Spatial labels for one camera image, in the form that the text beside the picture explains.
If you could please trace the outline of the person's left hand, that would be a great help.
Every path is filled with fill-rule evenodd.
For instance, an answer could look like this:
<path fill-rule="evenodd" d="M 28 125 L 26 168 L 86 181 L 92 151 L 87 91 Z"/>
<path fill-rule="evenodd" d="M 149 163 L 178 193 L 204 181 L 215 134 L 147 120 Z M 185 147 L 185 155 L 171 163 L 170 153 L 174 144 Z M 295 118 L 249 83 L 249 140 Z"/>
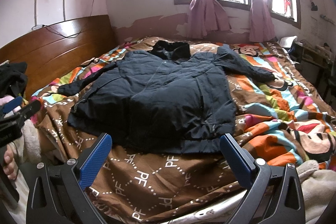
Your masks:
<path fill-rule="evenodd" d="M 15 181 L 18 175 L 18 166 L 14 159 L 14 153 L 10 145 L 6 146 L 6 151 L 3 156 L 4 166 L 3 171 L 9 180 Z"/>

